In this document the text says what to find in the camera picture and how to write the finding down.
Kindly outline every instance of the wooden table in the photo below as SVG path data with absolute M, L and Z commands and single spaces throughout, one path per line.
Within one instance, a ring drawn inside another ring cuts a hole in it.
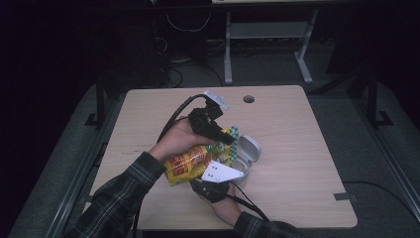
M 132 90 L 111 136 L 91 194 L 148 151 L 172 113 L 189 96 L 210 89 L 230 105 L 218 124 L 238 126 L 262 147 L 262 156 L 240 186 L 271 220 L 297 227 L 354 227 L 358 220 L 317 121 L 300 86 Z M 254 103 L 244 102 L 251 95 Z M 196 99 L 181 115 L 204 107 Z M 145 197 L 139 229 L 229 229 L 189 183 L 170 187 L 162 176 Z

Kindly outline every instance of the table leg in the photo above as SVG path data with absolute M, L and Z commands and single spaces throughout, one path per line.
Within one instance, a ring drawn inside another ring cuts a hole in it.
M 227 12 L 226 17 L 226 41 L 225 41 L 225 83 L 231 85 L 234 81 L 232 78 L 231 68 L 231 13 Z
M 294 56 L 296 57 L 297 65 L 299 65 L 300 72 L 302 73 L 303 80 L 307 84 L 313 82 L 311 74 L 309 73 L 308 67 L 306 66 L 304 57 L 306 49 L 308 48 L 309 40 L 311 39 L 312 31 L 314 29 L 315 20 L 318 15 L 318 9 L 315 9 L 311 14 L 311 19 L 308 22 L 308 25 L 305 30 L 305 35 L 303 37 L 303 45 L 299 52 L 295 52 Z

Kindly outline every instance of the person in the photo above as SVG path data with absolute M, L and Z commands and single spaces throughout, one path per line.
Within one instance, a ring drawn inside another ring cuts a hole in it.
M 212 143 L 194 134 L 189 120 L 177 121 L 148 153 L 142 152 L 122 174 L 94 193 L 91 205 L 63 237 L 127 237 L 145 195 L 165 171 L 162 163 L 193 146 Z M 231 185 L 228 193 L 235 195 L 235 187 Z M 304 237 L 290 224 L 264 221 L 241 211 L 238 203 L 230 198 L 215 203 L 201 198 L 242 237 Z

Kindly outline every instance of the plaid sleeve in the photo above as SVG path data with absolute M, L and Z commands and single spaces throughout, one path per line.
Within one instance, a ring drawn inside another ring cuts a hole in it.
M 298 230 L 285 222 L 264 221 L 247 212 L 242 212 L 234 227 L 234 232 L 244 238 L 305 238 Z
M 64 237 L 127 237 L 134 214 L 164 171 L 154 157 L 142 153 L 122 174 L 95 192 L 89 208 Z

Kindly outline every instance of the yellow bag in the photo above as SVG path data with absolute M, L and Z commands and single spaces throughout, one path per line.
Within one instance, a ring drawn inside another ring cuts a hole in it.
M 223 132 L 238 139 L 237 127 L 230 127 Z M 230 166 L 236 155 L 237 140 L 230 146 L 220 142 L 208 146 L 195 146 L 183 155 L 167 160 L 163 164 L 166 167 L 165 175 L 169 185 L 175 186 L 201 177 L 211 160 Z

